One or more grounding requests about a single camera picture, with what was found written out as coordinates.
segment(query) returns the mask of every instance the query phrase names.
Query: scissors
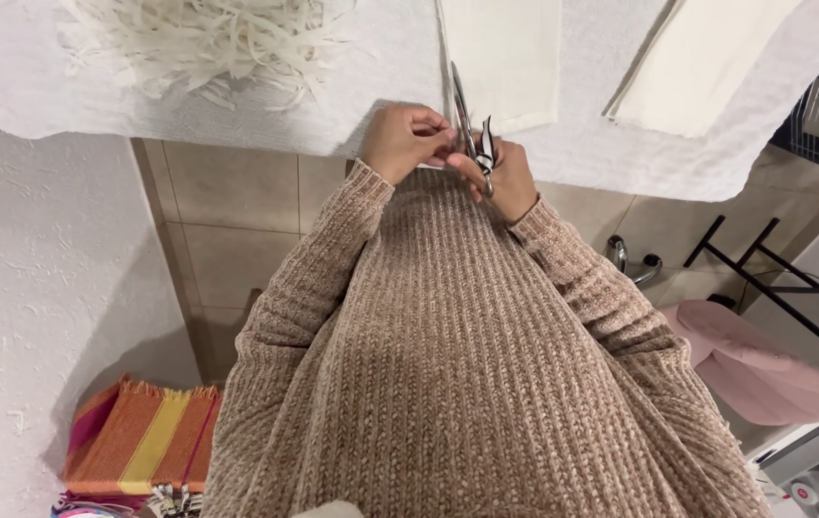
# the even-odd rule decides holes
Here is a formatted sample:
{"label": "scissors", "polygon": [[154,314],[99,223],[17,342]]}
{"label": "scissors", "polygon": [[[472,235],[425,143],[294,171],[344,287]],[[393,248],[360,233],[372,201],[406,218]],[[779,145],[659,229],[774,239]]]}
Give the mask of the scissors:
{"label": "scissors", "polygon": [[483,135],[480,139],[480,147],[477,147],[473,139],[473,130],[470,129],[470,115],[467,109],[467,102],[464,100],[464,88],[461,87],[461,78],[457,72],[457,65],[451,62],[451,72],[454,77],[454,93],[455,105],[457,106],[457,117],[460,119],[460,134],[464,138],[464,144],[467,148],[468,156],[471,160],[477,162],[480,170],[483,171],[483,178],[486,181],[486,191],[483,193],[486,197],[492,198],[492,168],[498,165],[496,157],[496,149],[492,143],[492,131],[490,131],[490,119],[492,116],[483,121]]}

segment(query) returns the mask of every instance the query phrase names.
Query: black metal rack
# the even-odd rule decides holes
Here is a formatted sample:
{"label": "black metal rack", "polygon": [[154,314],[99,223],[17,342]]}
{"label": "black metal rack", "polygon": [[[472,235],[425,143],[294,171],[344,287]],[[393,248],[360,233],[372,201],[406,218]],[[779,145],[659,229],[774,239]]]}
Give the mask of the black metal rack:
{"label": "black metal rack", "polygon": [[[800,324],[803,324],[806,327],[806,329],[808,329],[809,331],[812,331],[813,334],[815,334],[816,336],[819,337],[819,326],[816,325],[816,323],[814,323],[813,321],[809,320],[809,318],[807,318],[806,315],[804,315],[801,312],[798,312],[796,310],[796,308],[791,306],[790,303],[788,303],[786,300],[784,300],[782,297],[780,297],[778,295],[778,293],[816,293],[816,294],[819,294],[819,283],[815,279],[813,279],[812,277],[807,276],[807,274],[805,274],[802,271],[800,271],[799,269],[797,269],[796,266],[791,265],[790,263],[785,261],[780,255],[778,255],[777,253],[773,253],[772,250],[770,250],[769,248],[764,246],[764,244],[763,244],[764,240],[767,239],[769,235],[771,235],[772,230],[774,230],[774,227],[776,227],[777,224],[780,223],[781,220],[778,219],[778,218],[773,218],[771,220],[771,222],[768,223],[768,226],[765,227],[764,230],[761,230],[761,234],[759,235],[758,239],[756,239],[755,242],[753,242],[751,244],[751,246],[749,246],[749,249],[745,253],[742,254],[742,257],[739,259],[738,262],[733,261],[732,259],[730,259],[728,256],[726,256],[725,253],[720,252],[719,249],[717,249],[715,246],[713,246],[710,243],[710,239],[714,236],[714,234],[716,233],[716,230],[718,230],[720,228],[720,225],[722,225],[725,220],[726,220],[726,216],[722,216],[722,215],[720,217],[716,218],[716,221],[714,222],[714,224],[711,225],[710,229],[707,230],[707,233],[704,234],[703,239],[701,239],[701,242],[699,242],[698,245],[694,248],[694,252],[691,252],[691,255],[688,257],[688,260],[685,261],[684,267],[686,267],[686,268],[690,267],[691,264],[694,263],[694,260],[697,259],[698,255],[700,255],[702,251],[707,250],[708,252],[710,252],[714,256],[716,256],[717,259],[719,259],[720,261],[722,261],[726,265],[728,265],[730,268],[732,268],[733,271],[738,273],[742,278],[746,279],[749,282],[749,284],[751,284],[758,291],[763,293],[765,295],[765,297],[768,297],[769,299],[773,300],[774,303],[776,303],[778,306],[781,307],[781,309],[783,309],[785,312],[789,313],[790,316],[794,317],[797,322],[799,322]],[[803,282],[807,283],[807,285],[809,285],[809,286],[808,287],[799,287],[799,286],[776,286],[775,287],[775,286],[767,286],[767,285],[763,284],[761,281],[758,280],[757,277],[750,274],[745,269],[745,264],[749,261],[752,254],[755,253],[755,252],[764,253],[765,255],[770,257],[774,262],[776,262],[778,265],[782,266],[783,268],[786,268],[787,271],[794,274],[796,277],[799,277]]]}

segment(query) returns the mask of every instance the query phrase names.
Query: orange striped cloth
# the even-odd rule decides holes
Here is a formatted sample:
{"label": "orange striped cloth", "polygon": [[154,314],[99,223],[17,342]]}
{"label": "orange striped cloth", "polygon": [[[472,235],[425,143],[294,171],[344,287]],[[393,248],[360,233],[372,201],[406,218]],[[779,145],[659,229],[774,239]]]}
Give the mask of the orange striped cloth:
{"label": "orange striped cloth", "polygon": [[78,495],[149,495],[156,484],[202,492],[220,405],[215,387],[175,391],[122,374],[74,415],[64,485]]}

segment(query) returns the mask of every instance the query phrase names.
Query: pink stool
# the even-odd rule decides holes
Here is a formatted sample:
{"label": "pink stool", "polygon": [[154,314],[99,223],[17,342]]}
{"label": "pink stool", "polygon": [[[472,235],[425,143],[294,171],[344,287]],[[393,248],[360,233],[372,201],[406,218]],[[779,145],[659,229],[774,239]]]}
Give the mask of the pink stool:
{"label": "pink stool", "polygon": [[819,369],[783,352],[725,306],[685,300],[659,308],[691,343],[691,365],[740,416],[761,425],[819,421]]}

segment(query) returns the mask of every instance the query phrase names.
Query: white table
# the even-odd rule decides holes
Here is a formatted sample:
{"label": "white table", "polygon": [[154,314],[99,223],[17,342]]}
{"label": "white table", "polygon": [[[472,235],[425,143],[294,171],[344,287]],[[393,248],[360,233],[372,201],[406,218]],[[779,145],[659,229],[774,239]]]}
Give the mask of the white table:
{"label": "white table", "polygon": [[[804,0],[704,138],[685,139],[602,116],[640,55],[664,0],[563,0],[559,122],[508,135],[539,180],[689,200],[723,200],[745,184],[761,147],[819,72],[819,0]],[[56,0],[0,0],[0,128],[38,138],[110,133],[354,156],[375,106],[414,101],[445,109],[433,0],[362,0],[313,101],[265,112],[285,95],[247,83],[229,112],[195,95],[162,100],[120,88],[110,74],[66,77]]]}

